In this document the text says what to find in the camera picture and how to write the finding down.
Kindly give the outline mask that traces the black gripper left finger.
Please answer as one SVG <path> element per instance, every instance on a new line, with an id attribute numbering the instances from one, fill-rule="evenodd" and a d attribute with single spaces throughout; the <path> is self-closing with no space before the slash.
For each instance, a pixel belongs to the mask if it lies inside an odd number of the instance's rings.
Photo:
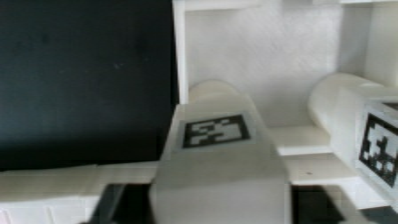
<path id="1" fill-rule="evenodd" d="M 155 224 L 149 184 L 108 184 L 87 224 Z"/>

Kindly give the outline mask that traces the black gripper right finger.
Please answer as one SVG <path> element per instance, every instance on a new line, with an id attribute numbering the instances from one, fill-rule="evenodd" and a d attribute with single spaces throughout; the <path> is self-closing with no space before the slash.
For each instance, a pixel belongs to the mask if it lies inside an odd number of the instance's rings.
<path id="1" fill-rule="evenodd" d="M 339 224 L 345 217 L 318 185 L 291 186 L 293 224 Z"/>

